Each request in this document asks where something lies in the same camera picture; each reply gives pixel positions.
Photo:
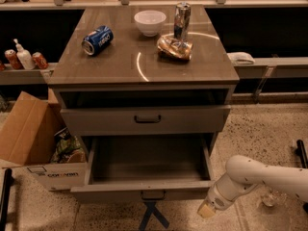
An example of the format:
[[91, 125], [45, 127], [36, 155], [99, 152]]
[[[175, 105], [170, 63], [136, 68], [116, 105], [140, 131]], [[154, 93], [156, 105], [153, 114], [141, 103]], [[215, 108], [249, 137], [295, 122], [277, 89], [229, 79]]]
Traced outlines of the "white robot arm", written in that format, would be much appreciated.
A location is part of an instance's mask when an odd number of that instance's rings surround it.
[[266, 185], [304, 202], [308, 201], [308, 169], [276, 167], [242, 155], [232, 156], [225, 164], [225, 173], [208, 190], [197, 213], [211, 218], [216, 211], [228, 209], [237, 198]]

